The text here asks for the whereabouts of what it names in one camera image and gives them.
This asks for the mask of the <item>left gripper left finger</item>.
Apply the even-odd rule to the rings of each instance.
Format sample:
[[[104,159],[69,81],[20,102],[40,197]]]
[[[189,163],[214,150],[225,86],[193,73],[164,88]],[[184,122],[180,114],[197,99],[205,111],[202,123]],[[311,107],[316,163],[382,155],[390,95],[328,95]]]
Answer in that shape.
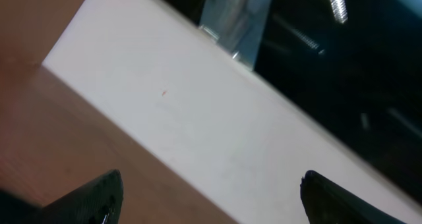
[[[2,190],[1,224],[118,224],[122,203],[123,180],[113,169],[44,207]]]

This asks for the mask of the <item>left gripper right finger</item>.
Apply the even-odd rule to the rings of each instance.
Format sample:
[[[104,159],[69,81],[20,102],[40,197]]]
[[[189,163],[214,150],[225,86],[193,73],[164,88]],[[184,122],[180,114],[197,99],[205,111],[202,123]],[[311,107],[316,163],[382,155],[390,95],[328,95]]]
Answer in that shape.
[[[313,170],[301,179],[300,197],[310,224],[404,224]]]

